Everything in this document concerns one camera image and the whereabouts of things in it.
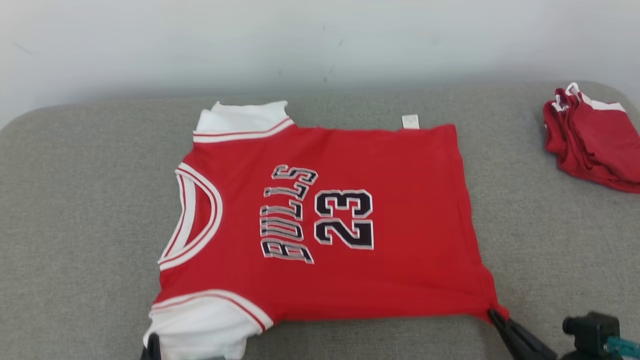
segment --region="gray fabric surface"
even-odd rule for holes
[[[574,179],[544,151],[542,105],[562,83],[286,96],[300,126],[458,127],[474,225],[500,301],[558,352],[565,316],[598,310],[640,340],[640,197]],[[580,83],[593,99],[616,90]],[[156,296],[156,261],[180,214],[174,168],[215,100],[59,106],[0,132],[0,357],[134,359]],[[246,359],[509,359],[463,316],[283,323]]]

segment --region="red basketball jersey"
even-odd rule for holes
[[[163,352],[241,357],[247,336],[280,320],[506,314],[453,125],[300,128],[285,105],[203,111],[150,314]]]

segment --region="armhole trim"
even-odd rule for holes
[[[180,308],[181,306],[189,306],[190,302],[207,297],[225,300],[231,306],[240,310],[240,312],[247,316],[247,319],[249,319],[249,321],[251,321],[256,326],[257,334],[262,334],[262,332],[273,326],[273,320],[269,317],[269,315],[267,315],[267,313],[265,313],[253,302],[234,292],[219,289],[205,290],[198,293],[181,295],[162,302],[158,302],[151,307],[149,317],[153,318],[153,315],[158,312],[171,311],[172,309]]]
[[[187,243],[191,227],[195,218],[196,209],[196,189],[192,180],[185,178],[183,175],[176,173],[178,179],[178,187],[180,188],[180,204],[182,205],[182,214],[180,220],[175,227],[171,240],[164,249],[160,259],[167,258],[176,254],[180,249],[184,248]]]
[[[218,189],[209,180],[185,163],[181,163],[175,173],[181,187],[182,216],[171,241],[158,261],[160,271],[183,264],[204,249],[218,231],[222,219],[222,198]],[[209,197],[211,215],[202,231],[185,246],[195,217],[195,186],[201,188]]]

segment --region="folded garment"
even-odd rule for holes
[[[543,108],[547,151],[565,172],[640,193],[640,136],[620,103],[594,101],[575,83]]]

